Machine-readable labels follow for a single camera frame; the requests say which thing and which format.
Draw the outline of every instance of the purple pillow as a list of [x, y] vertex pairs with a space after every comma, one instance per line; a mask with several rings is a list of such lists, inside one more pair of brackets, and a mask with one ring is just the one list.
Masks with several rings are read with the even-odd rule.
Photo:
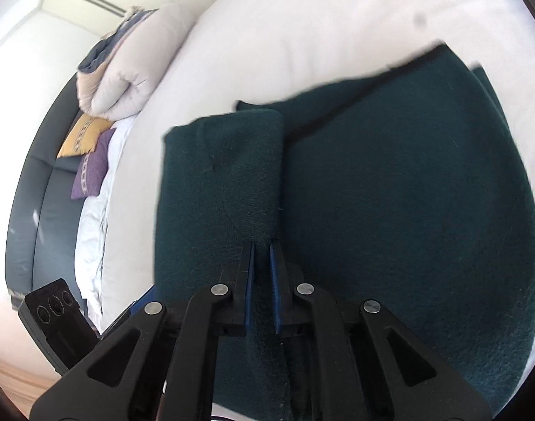
[[115, 128], [104, 131], [96, 143], [94, 152], [89, 152], [81, 158], [77, 170], [71, 199], [83, 199], [89, 196], [98, 196], [106, 172], [108, 172], [108, 146]]

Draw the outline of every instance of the yellow pillow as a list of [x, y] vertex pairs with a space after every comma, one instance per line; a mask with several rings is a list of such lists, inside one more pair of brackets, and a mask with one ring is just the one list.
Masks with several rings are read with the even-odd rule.
[[113, 123], [110, 120], [91, 117], [88, 114], [81, 115], [79, 121], [75, 123], [75, 126], [61, 146], [57, 158], [94, 152], [100, 133], [110, 129]]

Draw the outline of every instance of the silver bolt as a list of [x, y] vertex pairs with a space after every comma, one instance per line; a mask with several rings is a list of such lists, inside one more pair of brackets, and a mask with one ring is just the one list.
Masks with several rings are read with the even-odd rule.
[[378, 313], [380, 312], [380, 304], [377, 301], [365, 301], [363, 309], [367, 313]]
[[312, 286], [310, 283], [302, 283], [297, 286], [297, 292], [303, 295], [312, 294], [314, 293], [314, 286]]
[[160, 302], [149, 302], [145, 305], [145, 313], [149, 315], [156, 315], [162, 310], [162, 305]]
[[227, 285], [219, 283], [218, 285], [213, 285], [213, 287], [211, 288], [211, 292], [215, 296], [224, 296], [226, 293], [229, 292], [229, 287]]

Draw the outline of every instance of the white sheet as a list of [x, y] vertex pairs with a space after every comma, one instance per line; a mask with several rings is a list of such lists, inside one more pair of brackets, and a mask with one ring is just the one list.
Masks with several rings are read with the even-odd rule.
[[[238, 99], [281, 100], [316, 84], [373, 74], [444, 40], [480, 62], [535, 196], [535, 21], [522, 0], [218, 0], [198, 20], [126, 143], [111, 196], [103, 325], [153, 283], [162, 137], [231, 112]], [[535, 363], [535, 345], [525, 378]]]
[[115, 171], [120, 163], [123, 146], [131, 131], [135, 117], [119, 120], [112, 125], [115, 132], [108, 146], [108, 172], [102, 182], [100, 194], [86, 198], [82, 206], [75, 247], [75, 278], [83, 299], [87, 300], [88, 314], [100, 332], [102, 321], [102, 260], [108, 229], [109, 202]]

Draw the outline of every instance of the dark green cloth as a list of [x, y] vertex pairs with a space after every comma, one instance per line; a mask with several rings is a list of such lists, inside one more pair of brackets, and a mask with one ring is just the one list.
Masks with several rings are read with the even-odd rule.
[[291, 419], [268, 246], [307, 280], [384, 303], [498, 412], [535, 333], [535, 204], [485, 72], [440, 45], [405, 66], [165, 137], [155, 284], [188, 299], [258, 244], [253, 331], [224, 340], [215, 401]]

